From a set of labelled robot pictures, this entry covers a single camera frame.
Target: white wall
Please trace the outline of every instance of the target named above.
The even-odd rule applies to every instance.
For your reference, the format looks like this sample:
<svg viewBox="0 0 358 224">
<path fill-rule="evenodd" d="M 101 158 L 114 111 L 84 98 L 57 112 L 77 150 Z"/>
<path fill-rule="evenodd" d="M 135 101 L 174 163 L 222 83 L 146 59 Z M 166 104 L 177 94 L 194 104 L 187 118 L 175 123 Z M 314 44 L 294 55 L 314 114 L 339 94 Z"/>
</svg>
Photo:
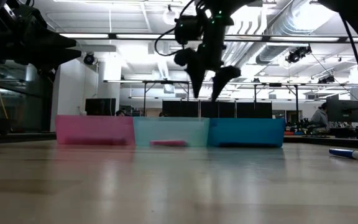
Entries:
<svg viewBox="0 0 358 224">
<path fill-rule="evenodd" d="M 105 83 L 105 76 L 112 73 L 113 70 L 109 68 L 107 62 L 99 63 L 99 80 L 98 80 L 98 94 L 97 98 L 115 98 L 116 111 L 119 110 L 120 105 L 120 83 Z M 121 69 L 116 69 L 115 73 L 121 72 Z"/>
<path fill-rule="evenodd" d="M 55 131 L 55 115 L 78 115 L 85 110 L 85 99 L 97 93 L 98 74 L 71 60 L 60 66 L 53 84 L 51 131 Z"/>
<path fill-rule="evenodd" d="M 303 118 L 311 118 L 314 115 L 314 112 L 321 106 L 324 102 L 299 102 L 299 110 L 302 111 Z M 273 110 L 296 110 L 295 102 L 273 102 Z"/>
</svg>

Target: ceiling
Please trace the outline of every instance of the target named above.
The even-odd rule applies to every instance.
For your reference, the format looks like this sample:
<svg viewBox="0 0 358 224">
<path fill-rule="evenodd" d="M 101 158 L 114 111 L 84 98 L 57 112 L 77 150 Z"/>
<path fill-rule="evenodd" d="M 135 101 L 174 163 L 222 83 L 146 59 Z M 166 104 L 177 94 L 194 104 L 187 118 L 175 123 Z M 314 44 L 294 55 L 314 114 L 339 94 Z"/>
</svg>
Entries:
<svg viewBox="0 0 358 224">
<path fill-rule="evenodd" d="M 175 12 L 179 13 L 188 0 L 173 1 L 172 10 L 168 12 L 169 0 L 136 1 L 118 0 L 114 3 L 101 3 L 107 0 L 35 0 L 35 7 L 40 9 L 44 19 L 51 29 L 57 32 L 86 32 L 86 33 L 154 33 L 161 34 L 173 27 Z M 248 7 L 248 11 L 236 14 L 235 25 L 227 30 L 228 34 L 269 34 L 269 29 L 277 23 L 280 18 L 286 16 L 280 12 L 291 0 L 276 0 L 276 4 L 265 4 L 264 7 Z M 298 26 L 308 27 L 313 30 L 309 35 L 338 36 L 346 35 L 341 18 L 330 12 L 323 6 L 318 6 L 318 11 L 311 10 L 309 6 L 300 9 L 304 22 L 297 20 Z M 194 14 L 195 7 L 192 4 L 186 11 Z M 122 58 L 122 75 L 126 80 L 147 79 L 153 71 L 158 71 L 157 62 L 164 61 L 172 80 L 187 80 L 187 74 L 183 67 L 176 65 L 173 57 L 159 57 L 151 53 L 149 45 L 153 41 L 146 40 L 79 40 L 81 46 L 111 46 L 117 47 Z M 172 51 L 180 47 L 174 41 L 161 41 L 160 49 Z M 311 44 L 312 55 L 308 55 L 298 63 L 289 65 L 284 58 L 288 55 L 289 48 L 274 58 L 266 65 L 256 64 L 255 57 L 244 59 L 250 55 L 257 44 L 255 43 L 227 43 L 226 65 L 237 65 L 241 67 L 242 76 L 237 82 L 250 82 L 253 78 L 259 78 L 262 82 L 311 82 L 317 83 L 319 77 L 324 77 L 326 69 L 333 69 L 338 82 L 345 83 L 349 80 L 349 70 L 355 66 L 354 54 L 349 44 Z M 131 85 L 132 88 L 141 90 L 142 85 Z M 233 90 L 228 94 L 245 95 L 241 86 L 230 86 Z M 211 88 L 206 86 L 202 93 L 206 96 L 211 94 Z"/>
</svg>

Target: blue marker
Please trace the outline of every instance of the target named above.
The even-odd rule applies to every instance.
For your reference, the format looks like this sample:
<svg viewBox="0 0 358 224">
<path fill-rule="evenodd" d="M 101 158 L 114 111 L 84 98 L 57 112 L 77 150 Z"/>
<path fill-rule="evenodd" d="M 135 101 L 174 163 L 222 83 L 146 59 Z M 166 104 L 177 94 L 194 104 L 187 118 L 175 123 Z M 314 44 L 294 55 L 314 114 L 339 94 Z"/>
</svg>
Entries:
<svg viewBox="0 0 358 224">
<path fill-rule="evenodd" d="M 329 153 L 334 156 L 346 157 L 350 159 L 358 159 L 358 151 L 346 149 L 330 149 Z"/>
</svg>

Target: pink object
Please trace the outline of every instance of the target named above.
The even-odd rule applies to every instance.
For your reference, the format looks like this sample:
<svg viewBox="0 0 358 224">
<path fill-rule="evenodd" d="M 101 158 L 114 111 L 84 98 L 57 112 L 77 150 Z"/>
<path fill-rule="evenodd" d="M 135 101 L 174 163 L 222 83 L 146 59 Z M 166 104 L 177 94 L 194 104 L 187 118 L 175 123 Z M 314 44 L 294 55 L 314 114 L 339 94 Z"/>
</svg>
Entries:
<svg viewBox="0 0 358 224">
<path fill-rule="evenodd" d="M 132 117 L 57 115 L 59 144 L 134 146 Z"/>
<path fill-rule="evenodd" d="M 150 141 L 151 146 L 178 146 L 183 147 L 187 146 L 187 142 L 184 140 L 157 140 L 157 141 Z"/>
</svg>

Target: light blue bin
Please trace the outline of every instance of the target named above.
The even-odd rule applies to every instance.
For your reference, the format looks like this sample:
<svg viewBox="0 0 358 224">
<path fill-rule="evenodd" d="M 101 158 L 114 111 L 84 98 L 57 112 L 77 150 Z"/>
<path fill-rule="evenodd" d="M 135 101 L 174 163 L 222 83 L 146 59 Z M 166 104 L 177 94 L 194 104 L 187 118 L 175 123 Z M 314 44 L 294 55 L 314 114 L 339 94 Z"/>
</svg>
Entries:
<svg viewBox="0 0 358 224">
<path fill-rule="evenodd" d="M 184 140 L 192 147 L 208 143 L 209 118 L 134 118 L 137 146 L 150 141 Z"/>
<path fill-rule="evenodd" d="M 283 146 L 284 119 L 219 118 L 209 125 L 210 146 Z"/>
</svg>

